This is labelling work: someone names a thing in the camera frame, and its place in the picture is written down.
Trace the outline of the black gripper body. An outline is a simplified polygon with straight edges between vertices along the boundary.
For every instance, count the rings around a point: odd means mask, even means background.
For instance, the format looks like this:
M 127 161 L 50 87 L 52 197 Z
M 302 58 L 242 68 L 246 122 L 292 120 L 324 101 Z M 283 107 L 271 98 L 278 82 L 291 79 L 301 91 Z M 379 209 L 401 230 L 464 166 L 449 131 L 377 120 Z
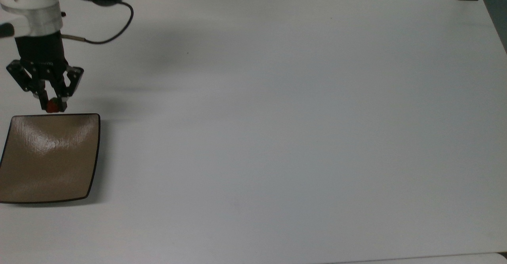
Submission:
M 55 88 L 55 75 L 67 69 L 61 32 L 45 36 L 22 36 L 15 38 L 20 60 L 37 65 L 40 76 L 49 80 Z

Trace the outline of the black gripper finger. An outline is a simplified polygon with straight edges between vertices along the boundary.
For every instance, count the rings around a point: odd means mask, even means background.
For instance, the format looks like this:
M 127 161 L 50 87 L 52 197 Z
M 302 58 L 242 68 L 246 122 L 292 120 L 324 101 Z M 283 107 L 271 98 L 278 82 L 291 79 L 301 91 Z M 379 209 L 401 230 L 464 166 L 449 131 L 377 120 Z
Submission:
M 46 111 L 49 102 L 46 82 L 40 76 L 37 65 L 23 60 L 13 60 L 6 69 L 20 88 L 26 92 L 30 91 L 39 100 L 41 109 Z
M 67 67 L 65 71 L 55 75 L 55 93 L 58 112 L 65 112 L 67 102 L 76 92 L 84 70 L 80 67 Z

